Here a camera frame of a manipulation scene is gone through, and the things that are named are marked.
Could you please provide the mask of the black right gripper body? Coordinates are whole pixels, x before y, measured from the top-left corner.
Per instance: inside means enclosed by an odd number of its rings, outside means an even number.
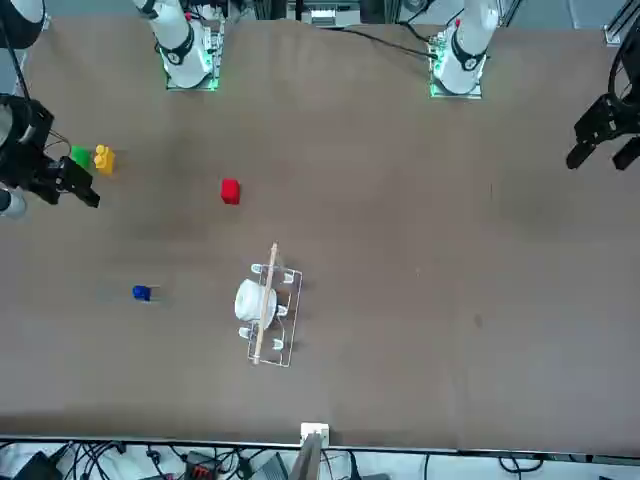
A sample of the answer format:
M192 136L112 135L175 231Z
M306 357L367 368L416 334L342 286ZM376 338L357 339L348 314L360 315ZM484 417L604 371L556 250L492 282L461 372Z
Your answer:
M39 101L1 96L1 182L30 188L55 182L59 162L45 153L54 117Z

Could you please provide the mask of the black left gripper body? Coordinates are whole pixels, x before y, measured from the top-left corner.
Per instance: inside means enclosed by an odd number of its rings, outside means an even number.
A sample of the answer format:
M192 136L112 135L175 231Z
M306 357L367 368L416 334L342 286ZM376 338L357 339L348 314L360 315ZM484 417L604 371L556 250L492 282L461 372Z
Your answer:
M597 146L624 134L639 132L639 103L603 94L574 125L578 144Z

